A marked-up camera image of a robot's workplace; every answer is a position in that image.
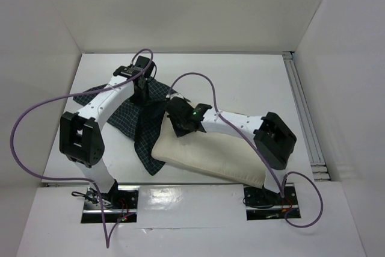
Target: pillow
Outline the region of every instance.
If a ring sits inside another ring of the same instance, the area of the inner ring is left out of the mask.
[[[241,138],[192,132],[177,138],[165,114],[152,157],[194,172],[262,188],[266,167]]]

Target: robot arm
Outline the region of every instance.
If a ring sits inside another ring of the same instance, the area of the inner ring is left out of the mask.
[[[177,137],[190,132],[218,132],[220,134],[241,137],[233,128],[222,121],[210,105],[198,104],[193,108],[185,99],[171,96],[166,106]],[[266,159],[280,183],[286,173],[290,154],[293,152],[296,136],[275,113],[265,117],[244,116],[242,114],[219,112],[251,140]],[[279,193],[273,176],[266,170],[263,187]]]
[[[134,66],[119,67],[105,88],[126,82],[142,71],[149,61],[148,58],[139,56]],[[101,92],[77,112],[67,111],[60,118],[60,152],[73,161],[86,178],[95,180],[103,199],[111,203],[114,199],[124,198],[121,196],[124,191],[118,190],[117,181],[108,173],[103,161],[105,146],[101,130],[125,100],[130,99],[138,105],[146,103],[149,96],[147,80],[154,66],[152,63],[135,81]]]

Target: checkered fabric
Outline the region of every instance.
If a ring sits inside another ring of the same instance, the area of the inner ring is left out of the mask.
[[[104,86],[106,85],[93,87],[87,91],[98,90]],[[107,121],[110,125],[124,133],[124,135],[134,140],[135,151],[146,170],[152,176],[158,173],[165,164],[152,158],[151,151],[161,133],[166,105],[165,97],[169,89],[169,86],[155,79],[150,79],[150,100],[144,107],[134,105],[127,99]],[[95,96],[96,94],[78,96],[73,98],[73,100],[81,105],[86,105]]]

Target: white backdrop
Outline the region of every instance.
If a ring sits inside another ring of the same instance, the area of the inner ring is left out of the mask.
[[[54,0],[82,52],[294,51],[321,0]]]
[[[40,180],[14,162],[9,149],[16,118],[30,105],[65,93],[80,51],[51,0],[0,0],[0,247],[15,256]],[[27,117],[16,135],[25,164],[43,173],[63,103]]]
[[[323,0],[295,63],[368,256],[385,251],[385,0]]]

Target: red wire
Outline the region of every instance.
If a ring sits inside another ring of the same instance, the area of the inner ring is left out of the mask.
[[[282,208],[282,212],[286,212],[286,211],[289,211],[291,208],[293,208],[293,203],[290,201],[290,199],[288,199],[287,197],[285,197],[285,200],[289,202],[290,204],[290,207],[289,208]]]
[[[123,216],[123,212],[124,212],[124,210],[125,210],[125,204],[123,203],[122,200],[119,200],[119,202],[122,203],[122,212],[121,212],[120,215],[119,215],[119,218],[121,218],[121,217]]]

